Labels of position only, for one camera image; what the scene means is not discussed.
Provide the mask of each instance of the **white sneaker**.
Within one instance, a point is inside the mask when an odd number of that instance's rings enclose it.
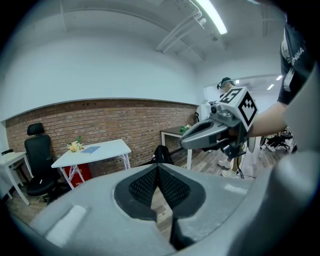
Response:
[[[225,167],[227,169],[231,168],[231,162],[229,162],[228,160],[219,160],[218,165],[220,165],[221,167]]]
[[[270,151],[272,151],[272,152],[276,152],[276,149],[273,147],[273,146],[270,146],[270,145],[268,145],[268,146],[266,146]]]
[[[240,177],[237,175],[237,172],[231,170],[231,169],[228,169],[228,170],[223,170],[221,172],[221,175],[223,177],[226,177],[226,178],[235,178],[235,179],[240,179]]]

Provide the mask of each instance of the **red trash bin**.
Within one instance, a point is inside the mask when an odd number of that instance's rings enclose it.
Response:
[[[78,164],[78,168],[80,169],[80,172],[81,172],[81,175],[82,175],[84,181],[92,179],[89,164],[87,164],[87,163]],[[70,166],[67,166],[64,169],[65,169],[65,173],[69,176],[70,175]],[[74,187],[77,187],[83,183],[80,178],[80,175],[77,171],[75,172],[75,174],[71,180],[71,183]]]

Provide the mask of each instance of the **brick wall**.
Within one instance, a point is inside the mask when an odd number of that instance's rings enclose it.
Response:
[[[63,155],[67,144],[81,136],[84,145],[123,139],[132,153],[132,167],[151,160],[161,144],[160,130],[194,124],[196,106],[151,100],[100,99],[62,103],[32,110],[6,121],[9,148],[25,151],[27,127],[43,123],[51,137],[54,159]],[[178,138],[166,136],[169,151],[179,148]],[[90,164],[93,177],[123,170],[119,158]]]

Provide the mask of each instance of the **small white table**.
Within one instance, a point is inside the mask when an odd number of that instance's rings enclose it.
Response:
[[[31,173],[31,168],[28,162],[28,158],[26,156],[26,152],[10,152],[8,154],[3,155],[0,158],[0,166],[4,167],[6,174],[9,176],[10,181],[12,182],[15,190],[18,192],[19,196],[22,198],[22,200],[25,202],[25,204],[28,206],[30,205],[29,201],[25,197],[25,195],[22,193],[21,189],[19,188],[9,166],[13,165],[15,162],[24,159],[25,165],[33,178],[34,176]]]
[[[130,169],[130,162],[128,154],[131,153],[131,149],[122,139],[116,139],[106,142],[100,142],[90,145],[83,145],[84,149],[89,147],[99,146],[96,151],[91,154],[81,154],[81,151],[71,152],[68,150],[57,161],[51,165],[52,168],[60,168],[63,176],[68,182],[69,186],[74,189],[71,183],[75,173],[77,172],[84,183],[85,180],[78,168],[78,165],[101,161],[104,159],[120,157],[123,160],[124,169]],[[66,174],[64,167],[70,166],[69,176]]]
[[[162,130],[161,143],[163,146],[166,145],[165,135],[181,138],[184,135],[184,132],[180,131],[180,126]],[[186,159],[186,168],[189,170],[191,170],[191,159],[192,159],[192,149],[188,149],[187,159]]]

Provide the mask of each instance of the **ceiling light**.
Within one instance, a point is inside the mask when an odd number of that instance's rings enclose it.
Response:
[[[273,86],[274,84],[271,84],[267,90],[270,90]]]
[[[199,5],[205,10],[205,12],[209,15],[216,28],[219,30],[220,34],[226,34],[228,31],[222,19],[219,16],[216,8],[212,5],[210,0],[196,0]]]

